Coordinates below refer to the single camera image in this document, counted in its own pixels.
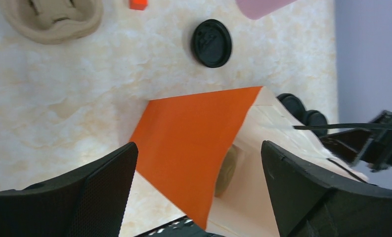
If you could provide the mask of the orange paper bag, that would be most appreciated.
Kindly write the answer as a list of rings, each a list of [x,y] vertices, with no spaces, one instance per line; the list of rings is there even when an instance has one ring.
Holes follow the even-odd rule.
[[[268,88],[247,87],[152,100],[131,140],[139,149],[138,172],[206,232],[281,237],[262,166],[262,143],[273,142],[315,165],[372,184],[312,131],[379,127],[392,129],[371,122],[306,126]],[[236,169],[228,188],[215,197],[217,177],[232,145]]]

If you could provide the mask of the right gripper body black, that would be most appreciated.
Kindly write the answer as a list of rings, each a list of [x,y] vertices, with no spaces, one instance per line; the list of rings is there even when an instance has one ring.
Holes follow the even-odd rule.
[[[392,125],[392,112],[382,111],[370,121],[376,125]],[[371,135],[359,153],[359,159],[368,163],[371,172],[392,167],[392,129],[372,128]]]

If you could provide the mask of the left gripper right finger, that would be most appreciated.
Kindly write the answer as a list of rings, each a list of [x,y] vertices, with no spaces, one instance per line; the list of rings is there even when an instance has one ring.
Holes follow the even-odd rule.
[[[392,237],[392,190],[308,162],[270,141],[261,158],[282,237]]]

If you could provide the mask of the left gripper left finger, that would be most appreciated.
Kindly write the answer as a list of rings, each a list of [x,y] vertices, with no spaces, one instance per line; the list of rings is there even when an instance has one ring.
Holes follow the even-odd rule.
[[[117,150],[22,190],[0,191],[0,237],[116,237],[138,157]]]

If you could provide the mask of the black cup lid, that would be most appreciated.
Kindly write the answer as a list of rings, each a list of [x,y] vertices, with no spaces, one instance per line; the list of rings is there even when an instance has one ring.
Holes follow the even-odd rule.
[[[291,93],[282,93],[277,96],[277,99],[293,117],[303,122],[306,109],[303,102],[297,96]]]
[[[200,23],[190,41],[197,62],[208,68],[225,65],[232,54],[232,38],[227,27],[216,19]]]
[[[327,125],[327,118],[318,110],[308,110],[305,112],[302,123],[306,126]],[[328,134],[328,129],[318,129],[312,131],[317,137]]]

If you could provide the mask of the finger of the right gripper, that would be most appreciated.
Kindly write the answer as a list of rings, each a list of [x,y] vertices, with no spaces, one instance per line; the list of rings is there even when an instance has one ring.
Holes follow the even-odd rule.
[[[372,134],[368,129],[351,129],[321,136],[319,141],[348,165],[357,165],[360,161],[375,164]]]

